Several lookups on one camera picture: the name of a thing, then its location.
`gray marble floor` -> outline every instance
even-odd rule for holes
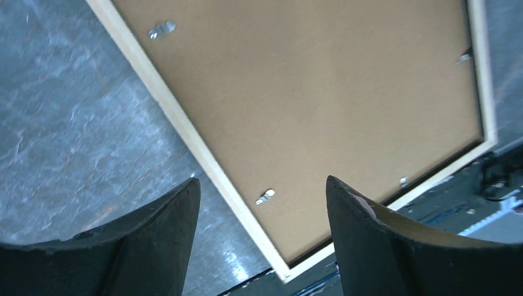
[[[523,137],[523,2],[487,9],[503,147]],[[269,268],[84,1],[0,1],[0,48],[0,241],[68,239],[196,176],[184,294]]]

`light wood frame edge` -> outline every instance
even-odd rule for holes
[[[124,19],[113,5],[111,0],[86,0],[97,18],[103,24],[118,48],[127,58],[132,68],[140,77],[151,96],[159,103],[165,116],[192,152],[196,160],[211,179],[225,202],[237,216],[254,243],[258,246],[267,261],[273,267],[283,283],[287,283],[304,271],[308,270],[330,254],[334,253],[334,245],[314,253],[292,269],[289,268],[283,257],[276,250],[267,233],[260,226],[242,197],[227,177],[220,164],[216,161],[206,143],[190,121],[185,111],[160,76],[145,51],[138,43],[134,34],[128,28]],[[472,151],[457,159],[451,165],[433,175],[418,187],[400,197],[389,205],[392,210],[398,210],[411,202],[417,196],[434,187],[467,163],[490,150],[497,142],[495,124],[495,106],[492,92],[492,78],[490,74],[490,56],[488,51],[487,21],[484,0],[469,1],[469,17],[471,18],[472,43],[476,62],[477,83],[481,105],[481,117],[484,127],[485,141]]]

